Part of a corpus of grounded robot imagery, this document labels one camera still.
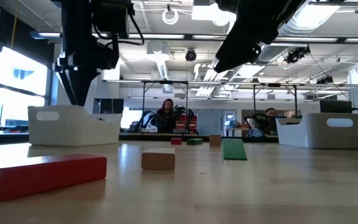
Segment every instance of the woman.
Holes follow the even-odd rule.
[[[177,122],[173,117],[173,101],[166,99],[162,107],[157,111],[157,114],[166,122],[157,119],[158,132],[172,133],[177,126]]]

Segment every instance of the computer monitor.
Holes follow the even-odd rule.
[[[352,102],[340,100],[321,100],[321,113],[352,113]]]

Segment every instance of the security camera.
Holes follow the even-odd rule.
[[[197,58],[197,54],[194,49],[189,49],[186,54],[186,61],[194,62]]]

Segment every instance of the duct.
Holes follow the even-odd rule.
[[[340,6],[314,6],[307,0],[295,15],[278,31],[280,36],[309,35],[323,25]],[[269,63],[286,51],[286,47],[272,47],[266,45],[256,63]]]

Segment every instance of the brown block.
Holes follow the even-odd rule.
[[[142,169],[174,170],[174,148],[150,148],[142,153]]]
[[[221,145],[222,145],[222,136],[220,134],[209,135],[209,146],[221,147]]]

